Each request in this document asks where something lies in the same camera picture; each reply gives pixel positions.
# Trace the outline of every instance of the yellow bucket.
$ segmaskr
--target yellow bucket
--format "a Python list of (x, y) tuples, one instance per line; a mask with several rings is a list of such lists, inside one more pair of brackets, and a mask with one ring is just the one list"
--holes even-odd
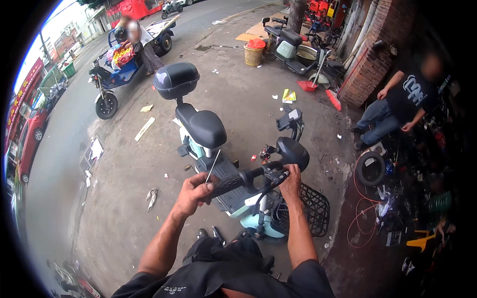
[(251, 49), (247, 47), (247, 44), (243, 46), (245, 50), (245, 64), (249, 66), (259, 66), (262, 63), (262, 53), (263, 48), (261, 49)]

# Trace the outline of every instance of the man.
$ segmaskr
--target man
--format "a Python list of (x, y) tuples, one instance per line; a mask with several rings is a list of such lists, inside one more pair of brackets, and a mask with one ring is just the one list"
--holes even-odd
[(120, 287), (112, 298), (159, 297), (334, 297), (315, 246), (300, 200), (300, 170), (285, 166), (290, 176), (280, 191), (290, 211), (288, 251), (293, 271), (288, 282), (268, 274), (273, 257), (263, 258), (252, 238), (238, 237), (225, 248), (219, 238), (210, 238), (201, 229), (199, 238), (183, 260), (183, 266), (166, 276), (176, 258), (177, 242), (186, 219), (193, 215), (201, 199), (214, 189), (205, 184), (207, 173), (186, 179), (176, 204), (139, 262), (138, 273)]
[(377, 101), (364, 111), (361, 120), (351, 125), (354, 132), (363, 133), (369, 124), (379, 122), (354, 143), (356, 150), (369, 147), (384, 135), (398, 129), (408, 132), (438, 104), (436, 80), (442, 73), (442, 62), (435, 51), (424, 57), (421, 69), (399, 70), (379, 91)]

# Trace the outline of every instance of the green trash bin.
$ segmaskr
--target green trash bin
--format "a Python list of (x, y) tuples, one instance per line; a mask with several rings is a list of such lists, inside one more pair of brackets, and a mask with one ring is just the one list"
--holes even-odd
[(64, 72), (64, 74), (66, 74), (66, 77), (68, 79), (71, 78), (72, 76), (74, 76), (74, 74), (76, 73), (76, 70), (74, 69), (73, 62), (71, 62), (70, 64), (68, 64), (68, 66), (63, 68), (63, 72)]

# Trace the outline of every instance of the red sign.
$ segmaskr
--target red sign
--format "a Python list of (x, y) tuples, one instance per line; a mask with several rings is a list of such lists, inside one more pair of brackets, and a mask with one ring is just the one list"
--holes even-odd
[(17, 96), (15, 96), (15, 101), (13, 102), (13, 105), (11, 106), (11, 110), (10, 110), (10, 113), (8, 114), (8, 119), (7, 119), (7, 139), (5, 140), (5, 150), (8, 149), (8, 141), (10, 140), (11, 129), (12, 129), (15, 117), (17, 116), (18, 110), (20, 109), (21, 103), (23, 102), (23, 99), (25, 98), (25, 95), (28, 89), (30, 88), (31, 82), (33, 82), (33, 79), (35, 79), (35, 77), (38, 75), (38, 72), (40, 72), (42, 67), (43, 67), (43, 61), (41, 61), (41, 59), (38, 58), (38, 60), (30, 69), (30, 72), (25, 77), (23, 84), (21, 84), (20, 90), (18, 90)]

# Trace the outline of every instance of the black basket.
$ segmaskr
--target black basket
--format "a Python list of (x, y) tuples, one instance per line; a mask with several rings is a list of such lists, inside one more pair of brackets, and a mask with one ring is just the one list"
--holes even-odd
[[(320, 192), (303, 183), (301, 184), (300, 199), (305, 205), (311, 236), (325, 236), (330, 224), (330, 203), (328, 199)], [(278, 203), (272, 210), (270, 225), (273, 229), (285, 235), (288, 235), (290, 231), (288, 207), (281, 194)]]

